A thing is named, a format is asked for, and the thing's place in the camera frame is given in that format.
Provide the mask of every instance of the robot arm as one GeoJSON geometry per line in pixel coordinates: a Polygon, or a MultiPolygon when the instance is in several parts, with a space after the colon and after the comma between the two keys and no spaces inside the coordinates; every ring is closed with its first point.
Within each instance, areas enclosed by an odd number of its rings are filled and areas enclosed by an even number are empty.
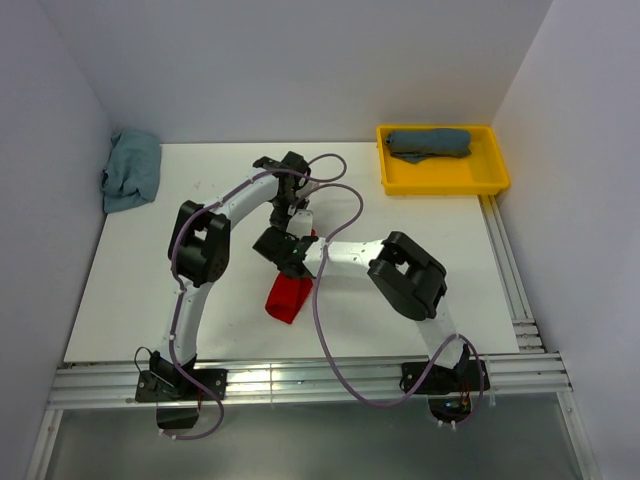
{"type": "MultiPolygon", "coordinates": [[[[298,237],[287,232],[290,219],[308,205],[303,199],[307,184],[299,176],[282,173],[286,169],[308,175],[309,165],[293,152],[281,162],[263,157],[254,163],[250,178],[269,169],[276,169],[277,173],[256,180],[223,205],[200,215],[177,246],[177,273],[184,281],[186,293],[172,340],[177,361],[185,370],[192,369],[195,364],[196,338],[207,295],[229,262],[231,230],[252,210],[265,202],[274,207],[271,226],[254,245],[258,253],[292,278],[315,278],[318,273],[325,239],[311,235],[298,237]]],[[[169,258],[178,232],[187,219],[202,208],[204,204],[191,201],[181,206],[169,246],[169,258]]],[[[446,271],[407,235],[392,232],[384,240],[332,242],[327,251],[325,275],[369,276],[401,315],[417,321],[435,318],[436,307],[447,288],[446,271]],[[398,267],[404,264],[407,269],[403,273],[398,267]]],[[[162,344],[152,354],[149,365],[151,373],[166,385],[165,391],[179,397],[188,385],[175,369],[169,354],[171,323],[168,323],[162,344]]]]}

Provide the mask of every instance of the purple cable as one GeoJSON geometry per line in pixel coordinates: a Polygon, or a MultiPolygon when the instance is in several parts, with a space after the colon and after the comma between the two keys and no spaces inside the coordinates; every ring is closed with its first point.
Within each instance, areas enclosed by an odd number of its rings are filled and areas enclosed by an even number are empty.
{"type": "Polygon", "coordinates": [[[182,366],[178,362],[178,357],[176,356],[176,350],[175,350],[175,344],[174,344],[175,340],[174,339],[175,339],[176,331],[178,329],[178,318],[180,317],[180,310],[182,308],[182,301],[183,301],[183,298],[184,298],[184,294],[186,293],[186,288],[184,286],[184,282],[182,281],[182,279],[178,275],[176,261],[177,261],[177,258],[178,258],[178,249],[179,249],[180,244],[182,243],[182,239],[184,238],[184,235],[189,230],[189,227],[191,226],[191,224],[198,217],[200,217],[200,215],[203,215],[203,214],[205,214],[205,213],[207,213],[207,212],[209,212],[209,211],[211,211],[211,210],[213,210],[215,208],[218,208],[219,206],[221,206],[225,202],[229,201],[229,199],[231,199],[232,197],[237,195],[240,191],[244,190],[249,185],[253,184],[256,180],[259,180],[259,179],[261,179],[263,177],[266,177],[267,175],[273,175],[274,173],[288,173],[288,174],[294,175],[296,177],[300,177],[302,179],[305,179],[307,181],[313,181],[313,182],[318,182],[318,183],[329,183],[329,182],[333,182],[335,180],[339,180],[347,172],[347,162],[340,155],[338,155],[336,153],[325,153],[325,154],[320,155],[320,156],[312,159],[311,161],[309,161],[309,165],[311,165],[313,162],[315,162],[317,160],[320,160],[321,158],[326,158],[326,157],[337,158],[342,163],[342,171],[338,175],[336,175],[335,177],[323,179],[323,178],[314,178],[314,177],[311,177],[309,175],[301,174],[301,173],[294,172],[294,171],[287,170],[287,169],[265,170],[264,172],[260,172],[260,173],[258,173],[256,175],[254,175],[253,177],[251,177],[250,179],[247,179],[244,182],[242,182],[240,185],[238,185],[237,187],[232,189],[229,193],[227,193],[224,197],[222,197],[222,199],[212,203],[211,205],[207,205],[206,207],[204,207],[204,208],[198,210],[197,212],[195,212],[193,215],[191,215],[187,219],[187,221],[184,223],[184,225],[182,226],[182,228],[178,232],[178,235],[176,237],[176,241],[173,244],[173,250],[172,250],[172,253],[171,253],[171,273],[173,275],[173,278],[176,280],[176,282],[178,282],[178,285],[180,286],[180,294],[178,295],[178,299],[176,300],[176,306],[175,306],[175,309],[173,310],[173,319],[171,321],[171,328],[169,329],[169,335],[170,335],[169,336],[169,356],[171,357],[171,362],[173,363],[173,366],[180,373],[180,375],[182,375],[189,382],[191,382],[192,385],[195,385],[200,390],[202,390],[204,393],[206,393],[209,397],[211,397],[218,404],[218,408],[220,409],[220,415],[219,415],[218,420],[216,421],[216,423],[211,428],[209,428],[208,430],[206,430],[206,431],[204,431],[202,433],[198,433],[198,434],[194,434],[194,435],[176,435],[176,434],[174,434],[172,432],[168,432],[166,430],[163,430],[162,433],[164,435],[166,435],[168,437],[171,437],[174,440],[198,440],[200,438],[204,438],[204,437],[212,434],[213,432],[215,432],[220,427],[220,425],[222,424],[222,420],[224,419],[224,406],[222,405],[222,402],[220,401],[218,396],[215,393],[213,393],[211,391],[211,389],[207,388],[205,385],[203,385],[202,383],[198,382],[195,378],[193,378],[191,375],[189,375],[189,373],[187,373],[182,368],[182,366]]]}
{"type": "MultiPolygon", "coordinates": [[[[362,215],[362,211],[364,210],[364,199],[362,198],[362,195],[360,195],[360,193],[356,189],[354,189],[353,187],[350,187],[348,185],[343,185],[343,184],[340,184],[340,183],[332,183],[332,184],[329,184],[329,185],[320,185],[320,186],[315,187],[314,189],[310,190],[309,192],[307,192],[304,195],[304,197],[302,197],[302,198],[306,198],[309,195],[311,195],[312,193],[317,192],[318,190],[322,190],[324,188],[329,188],[329,187],[336,187],[336,188],[342,188],[344,190],[349,190],[351,193],[353,193],[356,196],[356,198],[358,199],[358,203],[359,203],[358,211],[355,213],[355,215],[353,217],[351,217],[351,219],[348,220],[346,223],[340,225],[338,228],[336,228],[331,233],[329,233],[329,235],[327,235],[326,243],[322,248],[322,260],[320,261],[320,266],[318,268],[318,274],[316,275],[315,282],[313,283],[313,290],[312,290],[312,297],[311,297],[311,308],[312,308],[312,312],[313,312],[313,322],[314,322],[315,327],[316,327],[316,332],[318,333],[318,340],[320,340],[320,346],[322,347],[322,351],[324,352],[324,355],[327,358],[327,362],[329,362],[329,366],[331,367],[331,370],[335,374],[335,376],[338,379],[338,381],[342,384],[342,386],[354,398],[356,398],[357,400],[359,400],[363,404],[371,406],[371,407],[392,408],[392,407],[396,407],[398,405],[402,405],[418,390],[418,388],[420,388],[420,386],[422,385],[422,382],[424,381],[425,378],[427,378],[427,375],[429,374],[429,372],[431,371],[431,369],[435,365],[436,360],[438,359],[438,357],[440,357],[440,355],[442,354],[444,349],[447,347],[447,345],[449,345],[451,342],[453,342],[457,338],[460,338],[464,343],[469,345],[469,348],[473,352],[473,355],[474,355],[474,357],[476,359],[476,363],[478,365],[478,371],[482,373],[483,370],[482,370],[482,364],[480,362],[480,356],[478,355],[478,352],[476,351],[475,346],[464,335],[453,334],[453,335],[450,335],[449,337],[447,337],[445,339],[445,341],[442,342],[442,344],[438,347],[436,352],[429,359],[429,362],[427,363],[426,368],[423,370],[423,372],[420,375],[420,377],[418,377],[418,379],[416,380],[416,383],[414,384],[414,386],[411,387],[411,389],[407,393],[405,393],[404,395],[402,395],[401,397],[399,397],[399,398],[397,398],[395,400],[391,400],[391,401],[388,401],[388,402],[378,402],[378,401],[375,401],[375,400],[369,400],[368,398],[366,398],[363,395],[361,395],[355,388],[353,388],[353,386],[342,375],[342,372],[340,371],[340,368],[336,364],[336,361],[333,358],[333,355],[331,355],[331,352],[329,351],[329,346],[327,345],[327,340],[326,340],[326,338],[324,336],[324,332],[322,331],[322,325],[320,324],[320,314],[319,314],[319,311],[318,311],[318,291],[320,290],[320,282],[321,282],[321,279],[322,279],[322,274],[324,272],[325,266],[327,264],[327,259],[329,257],[329,243],[331,242],[331,240],[333,240],[333,238],[338,233],[342,232],[344,229],[346,229],[346,228],[350,227],[351,225],[353,225],[353,223],[355,223],[356,220],[358,220],[358,218],[360,218],[360,215],[362,215]]],[[[482,373],[480,375],[480,393],[478,395],[478,403],[476,404],[476,407],[471,410],[469,415],[465,419],[461,420],[458,423],[458,425],[462,425],[462,424],[468,422],[473,416],[475,416],[475,413],[478,410],[478,406],[480,405],[480,402],[482,401],[483,395],[484,395],[484,373],[482,373]]]]}
{"type": "MultiPolygon", "coordinates": [[[[195,434],[195,435],[175,435],[175,434],[173,434],[171,432],[163,431],[163,433],[165,435],[167,435],[168,437],[171,437],[171,438],[173,438],[175,440],[197,440],[197,439],[200,439],[200,438],[204,438],[204,437],[210,435],[211,433],[215,432],[220,427],[220,425],[222,424],[222,420],[224,419],[224,406],[222,405],[222,402],[220,401],[218,396],[215,393],[213,393],[209,388],[207,388],[205,385],[203,385],[202,383],[198,382],[195,378],[193,378],[191,375],[189,375],[182,368],[182,366],[179,364],[177,356],[176,356],[175,345],[174,345],[175,340],[172,337],[175,336],[175,333],[177,331],[178,318],[180,316],[180,309],[182,307],[182,301],[183,301],[184,294],[186,293],[184,282],[182,281],[182,279],[180,278],[180,276],[178,275],[178,272],[177,272],[176,260],[177,260],[177,255],[178,255],[178,247],[179,247],[180,243],[182,242],[182,239],[183,239],[185,233],[187,232],[187,230],[189,229],[191,224],[198,217],[200,217],[201,215],[203,215],[203,214],[205,214],[205,213],[207,213],[207,212],[209,212],[209,211],[211,211],[211,210],[213,210],[215,208],[218,208],[219,206],[221,206],[222,204],[227,202],[229,199],[231,199],[233,196],[237,195],[240,191],[244,190],[249,185],[253,184],[256,180],[259,180],[260,178],[263,178],[263,177],[265,177],[267,175],[273,175],[274,173],[288,173],[288,174],[294,175],[296,177],[299,177],[301,179],[305,179],[307,181],[313,181],[313,182],[318,182],[318,183],[324,183],[325,184],[325,185],[320,185],[318,187],[313,188],[312,190],[307,192],[303,197],[301,197],[300,200],[302,200],[303,198],[308,197],[309,195],[311,195],[314,192],[317,192],[318,190],[322,190],[322,189],[328,188],[328,187],[336,187],[336,188],[342,188],[342,189],[348,190],[348,191],[352,192],[356,196],[356,198],[358,199],[359,208],[358,208],[358,211],[356,212],[356,214],[349,221],[347,221],[346,223],[340,225],[335,230],[333,230],[329,235],[327,235],[326,243],[325,243],[325,245],[323,247],[322,260],[320,262],[320,266],[319,266],[319,269],[318,269],[318,274],[316,276],[316,281],[313,284],[313,291],[312,291],[313,321],[314,321],[314,324],[315,324],[315,327],[316,327],[316,332],[318,333],[318,339],[320,340],[320,345],[321,345],[322,350],[323,350],[323,352],[325,354],[325,357],[327,358],[327,361],[329,362],[329,366],[331,367],[331,370],[335,374],[336,378],[342,384],[342,386],[354,398],[356,398],[357,400],[359,400],[360,402],[362,402],[365,405],[369,405],[369,406],[372,406],[372,407],[378,407],[378,408],[390,408],[390,407],[395,407],[395,406],[403,404],[420,387],[420,385],[422,384],[424,379],[429,374],[429,371],[431,371],[431,369],[433,368],[433,365],[435,364],[435,361],[438,359],[438,357],[441,355],[441,353],[447,347],[447,345],[449,345],[456,338],[460,338],[467,345],[469,345],[469,347],[471,348],[471,350],[472,350],[472,352],[473,352],[473,354],[475,356],[476,362],[478,364],[478,371],[482,372],[482,368],[481,368],[482,365],[480,363],[480,356],[478,355],[478,352],[476,351],[476,349],[473,346],[473,344],[465,336],[460,335],[460,334],[456,334],[456,335],[449,336],[440,345],[440,347],[436,350],[434,355],[429,360],[429,363],[427,364],[427,367],[424,369],[424,371],[422,372],[422,374],[420,375],[420,377],[416,381],[415,385],[407,393],[405,393],[403,396],[401,396],[400,398],[398,398],[396,400],[392,400],[392,401],[389,401],[389,402],[377,402],[377,401],[374,401],[374,400],[369,400],[366,397],[362,396],[360,393],[358,393],[351,386],[351,384],[347,381],[347,379],[342,375],[342,373],[340,372],[340,369],[338,368],[338,365],[336,364],[336,361],[334,360],[333,356],[331,355],[331,352],[329,351],[329,347],[327,345],[327,341],[326,341],[326,339],[324,337],[324,333],[322,331],[322,326],[320,325],[320,315],[318,313],[318,291],[319,291],[319,288],[320,288],[320,281],[321,281],[321,278],[322,278],[322,273],[323,273],[324,268],[326,266],[327,258],[328,258],[328,255],[329,255],[329,251],[328,251],[329,243],[331,242],[331,240],[338,233],[342,232],[344,229],[346,229],[349,226],[351,226],[360,217],[360,215],[362,214],[362,211],[364,210],[364,200],[362,198],[362,195],[360,195],[360,193],[356,189],[354,189],[353,187],[350,187],[350,186],[344,185],[344,184],[339,184],[339,183],[331,183],[331,182],[334,182],[334,181],[339,180],[340,178],[342,178],[344,176],[344,174],[346,173],[346,171],[347,171],[347,163],[344,160],[344,158],[342,158],[340,155],[338,155],[336,153],[325,153],[323,155],[320,155],[320,156],[315,157],[314,159],[310,160],[309,161],[309,165],[311,165],[312,163],[316,162],[317,160],[320,160],[321,158],[327,158],[327,157],[337,158],[342,163],[343,169],[335,177],[328,178],[328,179],[319,179],[319,178],[311,177],[311,176],[306,175],[306,174],[301,174],[301,173],[294,172],[294,171],[291,171],[291,170],[286,170],[286,169],[265,170],[264,172],[260,172],[260,173],[258,173],[256,175],[254,175],[252,178],[247,179],[244,182],[242,182],[240,185],[238,185],[237,187],[232,189],[229,193],[227,193],[224,197],[222,197],[222,199],[212,203],[211,205],[207,205],[206,207],[204,207],[204,208],[198,210],[197,212],[195,212],[193,215],[191,215],[187,219],[187,221],[184,223],[184,225],[182,226],[182,228],[178,232],[178,235],[176,237],[176,241],[175,241],[175,243],[173,245],[173,251],[172,251],[172,254],[171,254],[171,273],[173,274],[173,278],[178,282],[178,285],[180,286],[180,294],[178,295],[178,299],[176,301],[176,306],[175,306],[175,309],[174,309],[174,312],[173,312],[173,320],[171,322],[171,328],[169,330],[169,334],[170,334],[170,337],[169,337],[169,355],[171,356],[171,361],[173,362],[173,365],[176,368],[176,370],[178,370],[178,372],[180,372],[180,374],[184,378],[186,378],[189,382],[191,382],[193,385],[195,385],[200,390],[202,390],[204,393],[206,393],[209,397],[211,397],[217,403],[217,405],[218,405],[218,407],[220,409],[220,415],[219,415],[218,420],[216,421],[216,423],[211,428],[206,430],[205,432],[202,432],[202,433],[199,433],[199,434],[195,434]]],[[[483,394],[484,394],[483,390],[484,390],[484,375],[481,375],[481,377],[480,377],[480,393],[479,393],[479,396],[478,396],[478,405],[480,404],[480,402],[482,400],[482,397],[483,397],[483,394]]],[[[475,412],[476,412],[477,409],[478,409],[477,406],[475,408],[473,408],[471,413],[464,420],[459,422],[459,424],[461,425],[461,424],[466,423],[467,421],[469,421],[471,419],[471,417],[475,415],[475,412]]]]}

